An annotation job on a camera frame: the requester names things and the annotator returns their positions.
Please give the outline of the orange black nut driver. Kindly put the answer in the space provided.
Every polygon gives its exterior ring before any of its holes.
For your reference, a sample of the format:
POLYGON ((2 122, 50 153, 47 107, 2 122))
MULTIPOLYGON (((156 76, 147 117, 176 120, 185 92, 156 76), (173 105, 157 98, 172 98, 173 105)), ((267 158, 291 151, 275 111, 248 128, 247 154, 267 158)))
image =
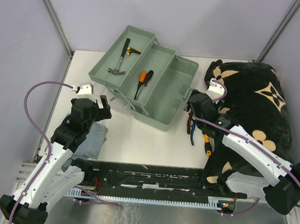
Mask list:
POLYGON ((142 83, 142 87, 140 87, 138 93, 137 93, 137 97, 136 99, 139 98, 140 94, 142 93, 142 91, 144 90, 144 88, 147 86, 148 82, 151 80, 151 78, 153 77, 153 74, 154 74, 154 71, 153 70, 150 70, 147 74, 146 74, 146 77, 145 79, 143 80, 143 83, 142 83))

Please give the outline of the black floral blanket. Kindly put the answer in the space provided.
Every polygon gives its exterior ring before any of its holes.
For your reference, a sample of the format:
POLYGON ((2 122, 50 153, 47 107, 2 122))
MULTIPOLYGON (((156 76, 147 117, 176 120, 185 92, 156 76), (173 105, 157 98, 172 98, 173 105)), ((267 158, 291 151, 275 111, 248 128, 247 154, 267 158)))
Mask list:
MULTIPOLYGON (((212 62, 204 77, 206 84, 216 79, 227 89, 219 112, 278 157, 295 164, 288 106, 274 68, 264 63, 212 62)), ((225 194, 225 172, 261 176, 249 162, 222 142, 206 162, 203 185, 225 194)))

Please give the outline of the black handled claw hammer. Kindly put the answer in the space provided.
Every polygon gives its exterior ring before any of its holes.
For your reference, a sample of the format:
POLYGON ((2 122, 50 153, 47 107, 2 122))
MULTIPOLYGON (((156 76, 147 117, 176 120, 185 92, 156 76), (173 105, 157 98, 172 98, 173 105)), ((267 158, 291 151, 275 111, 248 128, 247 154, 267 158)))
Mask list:
POLYGON ((129 46, 129 44, 130 44, 130 38, 126 38, 126 41, 125 41, 124 46, 123 46, 123 49, 121 51, 121 56, 119 58, 117 67, 115 69, 108 68, 108 72, 109 73, 112 73, 113 75, 119 75, 119 76, 125 74, 125 71, 120 71, 120 67, 122 65, 122 62, 123 62, 123 59, 125 57, 125 54, 126 54, 126 51, 127 51, 127 48, 129 46))

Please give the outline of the orange black pliers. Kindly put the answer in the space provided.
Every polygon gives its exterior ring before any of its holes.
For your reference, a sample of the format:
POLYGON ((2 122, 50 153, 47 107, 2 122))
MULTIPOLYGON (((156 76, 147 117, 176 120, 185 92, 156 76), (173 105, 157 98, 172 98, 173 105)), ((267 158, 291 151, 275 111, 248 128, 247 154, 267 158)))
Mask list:
POLYGON ((187 134, 190 135, 191 133, 191 127, 192 127, 192 119, 193 115, 191 112, 188 113, 188 120, 187 120, 187 126, 186 126, 186 130, 187 130, 187 134))

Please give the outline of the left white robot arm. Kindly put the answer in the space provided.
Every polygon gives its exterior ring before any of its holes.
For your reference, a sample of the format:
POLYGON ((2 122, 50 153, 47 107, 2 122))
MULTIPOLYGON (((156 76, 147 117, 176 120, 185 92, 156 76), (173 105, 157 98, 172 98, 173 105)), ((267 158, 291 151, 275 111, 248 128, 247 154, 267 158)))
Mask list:
POLYGON ((80 158, 66 174, 56 177, 62 165, 86 140, 92 125, 111 119, 107 97, 101 95, 102 106, 90 98, 71 100, 66 115, 51 137, 50 147, 24 183, 12 195, 0 198, 0 209, 9 224, 44 224, 56 203, 79 183, 93 181, 94 173, 80 158))

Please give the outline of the green plastic tool box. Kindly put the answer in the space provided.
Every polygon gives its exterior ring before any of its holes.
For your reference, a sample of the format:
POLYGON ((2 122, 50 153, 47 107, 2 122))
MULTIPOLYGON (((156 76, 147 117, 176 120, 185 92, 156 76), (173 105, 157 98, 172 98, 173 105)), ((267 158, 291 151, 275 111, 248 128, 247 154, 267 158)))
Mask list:
POLYGON ((161 45, 155 33, 128 25, 89 71, 133 116, 167 131, 191 94, 197 62, 161 45))

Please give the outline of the orange handled screwdriver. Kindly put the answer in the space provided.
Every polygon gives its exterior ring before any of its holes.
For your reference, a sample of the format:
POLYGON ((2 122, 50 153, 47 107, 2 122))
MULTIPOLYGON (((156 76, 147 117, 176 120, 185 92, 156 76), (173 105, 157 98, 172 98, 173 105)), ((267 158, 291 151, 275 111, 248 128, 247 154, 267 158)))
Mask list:
POLYGON ((140 77, 139 77, 139 80, 138 80, 138 85, 137 85, 137 91, 136 91, 135 96, 133 98, 134 100, 137 98, 138 91, 139 91, 140 87, 143 85, 143 81, 146 78, 146 74, 147 73, 145 71, 141 72, 141 74, 140 74, 140 77))

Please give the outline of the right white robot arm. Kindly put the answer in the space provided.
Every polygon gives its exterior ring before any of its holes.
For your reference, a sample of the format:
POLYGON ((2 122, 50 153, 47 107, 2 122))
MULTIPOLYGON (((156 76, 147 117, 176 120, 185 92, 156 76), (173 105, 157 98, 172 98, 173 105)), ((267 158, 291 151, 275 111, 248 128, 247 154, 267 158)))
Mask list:
POLYGON ((215 142, 204 173, 217 177, 221 196, 244 193, 264 199, 283 215, 300 207, 300 163, 293 165, 269 151, 240 124, 219 113, 207 94, 191 95, 188 105, 196 126, 215 142))

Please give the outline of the small yellow screwdriver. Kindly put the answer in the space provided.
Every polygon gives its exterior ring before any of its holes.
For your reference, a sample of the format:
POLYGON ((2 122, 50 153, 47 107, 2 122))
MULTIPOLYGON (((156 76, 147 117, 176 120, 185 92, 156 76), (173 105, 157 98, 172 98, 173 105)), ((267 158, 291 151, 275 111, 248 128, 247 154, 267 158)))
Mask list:
POLYGON ((133 53, 141 55, 142 52, 139 49, 134 49, 133 47, 128 47, 127 48, 127 56, 130 56, 133 53))

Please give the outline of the left aluminium frame post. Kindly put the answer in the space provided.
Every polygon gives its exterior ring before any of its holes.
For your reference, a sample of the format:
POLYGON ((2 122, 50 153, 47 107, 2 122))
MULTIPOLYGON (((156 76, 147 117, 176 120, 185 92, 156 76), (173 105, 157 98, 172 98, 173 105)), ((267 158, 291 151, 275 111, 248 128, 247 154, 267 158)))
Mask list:
POLYGON ((69 56, 73 56, 74 52, 69 44, 69 41, 64 32, 64 28, 61 24, 61 21, 58 17, 56 10, 54 9, 52 1, 51 0, 41 0, 41 1, 45 7, 45 10, 46 10, 50 20, 51 20, 52 25, 54 26, 54 29, 60 39, 60 42, 62 43, 62 45, 64 47, 64 50, 66 51, 66 53, 69 56))

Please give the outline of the aluminium frame post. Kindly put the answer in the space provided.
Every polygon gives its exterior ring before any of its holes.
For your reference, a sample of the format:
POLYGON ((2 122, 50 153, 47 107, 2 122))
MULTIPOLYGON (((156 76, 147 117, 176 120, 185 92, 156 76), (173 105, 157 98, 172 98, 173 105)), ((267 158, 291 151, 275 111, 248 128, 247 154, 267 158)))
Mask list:
POLYGON ((51 20, 52 25, 54 26, 54 29, 60 39, 60 42, 62 43, 62 45, 64 47, 64 50, 66 51, 66 53, 69 56, 73 56, 74 52, 69 44, 69 41, 64 32, 64 28, 61 24, 61 21, 58 17, 56 10, 54 9, 52 1, 51 0, 41 0, 41 1, 45 7, 45 10, 46 10, 50 20, 51 20))
POLYGON ((253 62, 262 63, 267 58, 267 56, 281 37, 282 33, 284 33, 284 31, 287 29, 288 25, 291 23, 292 19, 296 16, 299 10, 300 0, 293 0, 291 5, 288 7, 287 11, 281 18, 281 21, 278 23, 276 29, 269 37, 267 43, 260 51, 257 58, 253 60, 253 62))

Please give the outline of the folded blue denim cloth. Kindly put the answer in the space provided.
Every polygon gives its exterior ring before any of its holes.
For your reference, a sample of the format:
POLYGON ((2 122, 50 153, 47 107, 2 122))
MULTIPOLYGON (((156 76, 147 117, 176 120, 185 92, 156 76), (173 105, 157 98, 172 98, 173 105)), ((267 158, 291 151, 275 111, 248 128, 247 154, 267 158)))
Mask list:
POLYGON ((86 136, 86 140, 79 145, 72 156, 82 159, 97 159, 104 142, 106 142, 107 131, 107 127, 94 123, 86 136))

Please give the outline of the yellow black screwdriver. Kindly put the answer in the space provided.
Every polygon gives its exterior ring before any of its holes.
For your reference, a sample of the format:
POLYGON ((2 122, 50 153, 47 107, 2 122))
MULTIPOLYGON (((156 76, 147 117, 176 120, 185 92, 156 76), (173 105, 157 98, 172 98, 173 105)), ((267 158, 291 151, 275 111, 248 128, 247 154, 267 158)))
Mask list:
POLYGON ((210 144, 210 138, 208 135, 204 135, 204 146, 206 156, 209 157, 212 154, 212 146, 210 144))

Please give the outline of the blue handled pliers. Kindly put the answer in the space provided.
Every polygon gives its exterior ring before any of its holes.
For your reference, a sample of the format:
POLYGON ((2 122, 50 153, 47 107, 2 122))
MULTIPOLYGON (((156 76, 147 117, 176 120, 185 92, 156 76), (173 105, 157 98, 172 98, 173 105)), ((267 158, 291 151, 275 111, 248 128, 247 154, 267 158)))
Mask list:
POLYGON ((194 144, 194 132, 195 132, 195 127, 196 127, 196 122, 193 120, 191 122, 191 127, 190 127, 190 141, 191 141, 191 145, 195 145, 194 144))

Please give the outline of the right aluminium frame post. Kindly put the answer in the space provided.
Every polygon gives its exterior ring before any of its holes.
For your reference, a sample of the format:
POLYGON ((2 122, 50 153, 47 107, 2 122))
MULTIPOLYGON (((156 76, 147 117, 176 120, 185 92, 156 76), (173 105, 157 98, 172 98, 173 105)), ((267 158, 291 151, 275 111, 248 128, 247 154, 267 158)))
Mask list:
POLYGON ((281 21, 278 23, 276 29, 269 37, 267 43, 260 51, 257 58, 253 60, 253 62, 262 63, 267 58, 267 56, 281 37, 282 33, 284 33, 284 31, 287 29, 288 25, 291 23, 292 19, 296 16, 299 10, 300 0, 293 0, 291 5, 288 7, 287 11, 281 18, 281 21))

